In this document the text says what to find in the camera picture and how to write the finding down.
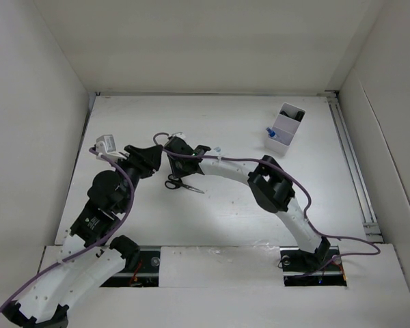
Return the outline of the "black handled scissors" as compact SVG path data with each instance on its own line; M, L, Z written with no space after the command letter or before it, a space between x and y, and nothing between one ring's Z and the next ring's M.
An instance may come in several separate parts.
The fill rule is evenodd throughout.
M167 177L167 180L165 181L165 187L166 187L167 189L170 189L170 190L186 189L186 190L189 190L189 191L192 191L192 192L195 192L195 193L205 194L204 191L202 191L202 190L200 190L200 189L198 189L198 188L192 187L191 185L185 184L185 183L182 181L181 178L176 177L176 176L173 175L173 174L170 174L170 175Z

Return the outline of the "green highlighter marker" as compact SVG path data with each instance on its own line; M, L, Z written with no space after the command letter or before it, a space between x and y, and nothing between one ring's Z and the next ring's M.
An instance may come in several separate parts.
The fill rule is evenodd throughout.
M288 113L287 111L281 110L279 114L287 118L294 119L293 115L291 113Z

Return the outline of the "yellow highlighter marker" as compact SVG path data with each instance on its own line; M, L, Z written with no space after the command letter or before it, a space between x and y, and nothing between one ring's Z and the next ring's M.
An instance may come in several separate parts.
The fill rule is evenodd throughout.
M302 111L302 110L298 111L295 115L295 120L298 122L301 122L304 115L305 115L305 111Z

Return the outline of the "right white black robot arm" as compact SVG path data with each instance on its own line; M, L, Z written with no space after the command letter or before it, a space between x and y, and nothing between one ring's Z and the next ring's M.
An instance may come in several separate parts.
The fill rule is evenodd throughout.
M193 149L175 135L168 139L163 150L172 173L178 178L194 174L220 176L248 186L257 205L276 215L293 235L305 271L326 263L330 242L308 223L296 199L293 181L273 157L231 159L208 146Z

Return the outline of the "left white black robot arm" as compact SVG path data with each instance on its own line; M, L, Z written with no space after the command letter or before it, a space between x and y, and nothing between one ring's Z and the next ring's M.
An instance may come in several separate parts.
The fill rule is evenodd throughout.
M57 260L7 300L0 314L18 327L67 327L68 315L120 271L139 264L140 247L113 234L126 221L138 182L161 166L161 145L125 147L124 153L100 139L90 152L112 168L97 174L80 215L69 228Z

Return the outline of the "white compartment organizer tray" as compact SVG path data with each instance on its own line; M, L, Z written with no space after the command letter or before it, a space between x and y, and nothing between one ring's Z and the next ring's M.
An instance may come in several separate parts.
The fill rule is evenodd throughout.
M290 119L280 115L279 113L281 110L291 113L294 119ZM296 107L287 102L282 104L274 123L271 126L268 126L279 135L279 140L275 141L274 139L270 139L266 130L266 137L264 139L264 146L266 149L273 151L279 154L280 156L284 156L287 153L302 122L298 122L295 120L295 115L300 110L305 111L304 109Z

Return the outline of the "left base mounting rail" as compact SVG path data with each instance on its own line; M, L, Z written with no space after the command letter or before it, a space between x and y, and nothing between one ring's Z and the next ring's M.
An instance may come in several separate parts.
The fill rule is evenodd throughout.
M102 288L154 288L159 286L161 246L141 248L133 269L123 269L104 282Z

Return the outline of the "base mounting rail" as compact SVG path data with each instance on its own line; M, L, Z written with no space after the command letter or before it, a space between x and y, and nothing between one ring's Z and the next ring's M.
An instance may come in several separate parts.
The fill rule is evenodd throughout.
M102 288L154 288L159 286L161 246L141 248L133 269L123 269L104 282Z
M297 247L280 249L277 267L283 272L285 287L325 287L347 286L346 275L341 263L326 263L339 255L339 248L333 246L327 252L325 259L317 262L311 254L305 254Z

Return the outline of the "right base mounting rail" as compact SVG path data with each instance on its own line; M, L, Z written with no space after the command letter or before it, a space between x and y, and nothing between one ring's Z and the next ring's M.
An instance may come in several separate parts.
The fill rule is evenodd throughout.
M277 267L283 272L285 287L325 287L347 286L346 275L341 263L326 263L339 255L339 248L333 246L327 252L325 259L317 262L311 254L305 254L297 247L280 249Z

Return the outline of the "aluminium frame rail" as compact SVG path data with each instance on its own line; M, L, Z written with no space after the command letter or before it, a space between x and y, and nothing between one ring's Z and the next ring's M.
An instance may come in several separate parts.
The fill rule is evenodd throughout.
M376 215L373 211L370 196L359 167L351 137L344 121L344 116L338 100L338 94L336 92L327 92L325 96L327 99L327 104L330 108L331 116L336 126L336 131L344 153L344 158L346 159L349 173L351 175L351 180L353 181L366 237L370 242L384 243L383 235L379 228Z

